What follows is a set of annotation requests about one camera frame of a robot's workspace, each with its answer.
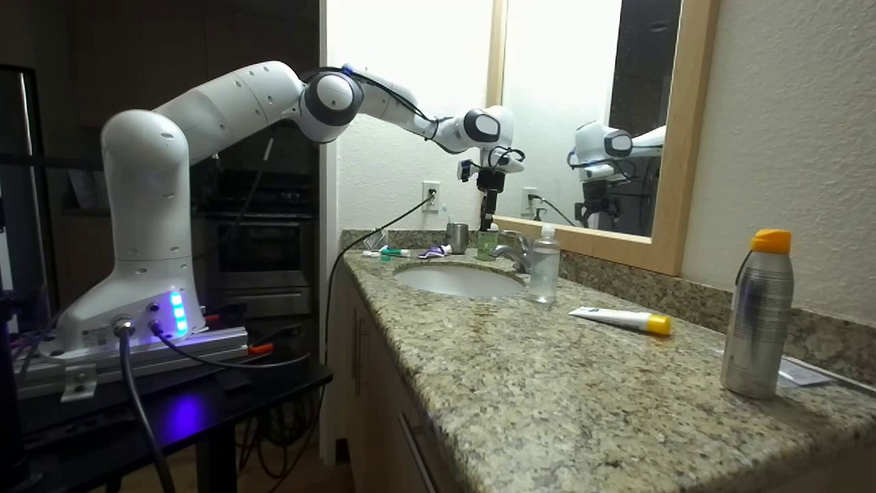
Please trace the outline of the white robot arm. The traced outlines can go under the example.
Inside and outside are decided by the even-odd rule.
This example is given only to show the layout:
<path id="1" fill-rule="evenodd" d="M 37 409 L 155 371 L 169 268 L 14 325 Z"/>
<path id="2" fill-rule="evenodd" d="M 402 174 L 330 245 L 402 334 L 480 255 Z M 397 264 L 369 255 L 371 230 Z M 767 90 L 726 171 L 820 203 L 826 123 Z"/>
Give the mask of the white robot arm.
<path id="1" fill-rule="evenodd" d="M 514 147 L 506 111 L 485 108 L 448 119 L 423 116 L 412 97 L 348 67 L 303 81 L 278 60 L 251 63 L 209 81 L 155 111 L 124 111 L 100 130 L 100 160 L 111 226 L 111 271 L 58 318 L 58 352 L 96 359 L 115 349 L 115 325 L 158 318 L 169 334 L 195 344 L 206 322 L 195 288 L 189 171 L 277 123 L 292 123 L 311 142 L 336 141 L 356 116 L 395 123 L 445 155 L 477 151 L 460 175 L 495 212 L 504 178 L 525 155 Z"/>

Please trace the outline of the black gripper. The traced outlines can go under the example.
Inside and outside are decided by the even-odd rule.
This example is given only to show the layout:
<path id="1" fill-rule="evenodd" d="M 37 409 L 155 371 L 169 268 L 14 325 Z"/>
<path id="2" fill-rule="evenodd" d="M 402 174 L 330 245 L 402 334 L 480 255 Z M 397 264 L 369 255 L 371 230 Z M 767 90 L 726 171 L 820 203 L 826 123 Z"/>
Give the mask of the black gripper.
<path id="1" fill-rule="evenodd" d="M 458 178 L 462 183 L 477 181 L 477 189 L 481 193 L 481 207 L 480 207 L 481 216 L 495 214 L 499 196 L 504 193 L 504 178 L 510 174 L 519 174 L 522 162 L 525 162 L 525 155 L 519 149 L 495 147 L 495 149 L 485 149 L 480 160 L 462 160 L 458 166 Z"/>

